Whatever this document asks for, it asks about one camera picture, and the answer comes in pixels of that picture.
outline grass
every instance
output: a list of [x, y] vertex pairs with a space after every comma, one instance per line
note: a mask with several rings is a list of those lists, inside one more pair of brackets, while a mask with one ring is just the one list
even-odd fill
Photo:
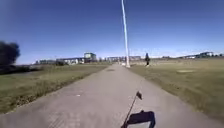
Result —
[[153, 60], [131, 70], [224, 122], [224, 59]]
[[0, 113], [36, 100], [107, 65], [49, 66], [42, 71], [0, 75]]

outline dark tree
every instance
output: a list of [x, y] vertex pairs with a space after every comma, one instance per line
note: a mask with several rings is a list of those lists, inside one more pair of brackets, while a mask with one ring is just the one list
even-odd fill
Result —
[[0, 41], [0, 68], [14, 64], [19, 55], [18, 44]]
[[146, 65], [149, 65], [150, 58], [149, 58], [148, 53], [146, 53], [146, 55], [145, 55], [145, 61], [146, 61]]

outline pedestrian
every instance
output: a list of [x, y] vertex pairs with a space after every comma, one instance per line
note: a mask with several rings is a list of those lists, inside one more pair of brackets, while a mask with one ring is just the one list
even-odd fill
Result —
[[146, 61], [146, 67], [148, 67], [149, 66], [149, 62], [150, 62], [150, 58], [149, 58], [148, 53], [146, 53], [146, 55], [145, 55], [145, 61]]

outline grass field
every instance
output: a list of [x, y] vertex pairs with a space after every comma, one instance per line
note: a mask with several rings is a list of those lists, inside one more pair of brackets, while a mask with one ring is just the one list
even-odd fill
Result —
[[224, 59], [153, 60], [131, 70], [224, 122]]
[[107, 66], [49, 66], [36, 72], [0, 75], [0, 113], [29, 103]]

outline distant building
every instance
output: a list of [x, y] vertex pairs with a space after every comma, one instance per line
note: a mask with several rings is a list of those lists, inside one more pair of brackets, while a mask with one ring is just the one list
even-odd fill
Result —
[[[107, 57], [107, 61], [110, 62], [121, 62], [121, 61], [126, 61], [126, 56], [121, 56], [121, 57]], [[130, 61], [137, 61], [141, 60], [141, 56], [129, 56]]]
[[96, 54], [94, 54], [94, 53], [85, 53], [84, 58], [85, 58], [85, 63], [97, 61]]
[[40, 64], [40, 65], [53, 65], [55, 64], [55, 60], [38, 60], [35, 62], [35, 64]]
[[69, 65], [74, 65], [74, 64], [96, 62], [97, 59], [96, 59], [96, 54], [85, 53], [84, 57], [58, 58], [56, 60], [39, 60], [39, 61], [36, 61], [36, 64], [55, 64], [56, 61], [61, 61]]
[[75, 57], [75, 58], [60, 58], [57, 59], [57, 61], [63, 61], [69, 65], [74, 65], [74, 64], [83, 64], [85, 63], [85, 58], [84, 57]]
[[202, 52], [202, 53], [196, 54], [196, 55], [187, 55], [187, 56], [181, 56], [181, 57], [177, 57], [177, 58], [193, 59], [193, 58], [207, 58], [207, 57], [213, 57], [213, 56], [214, 56], [213, 52]]

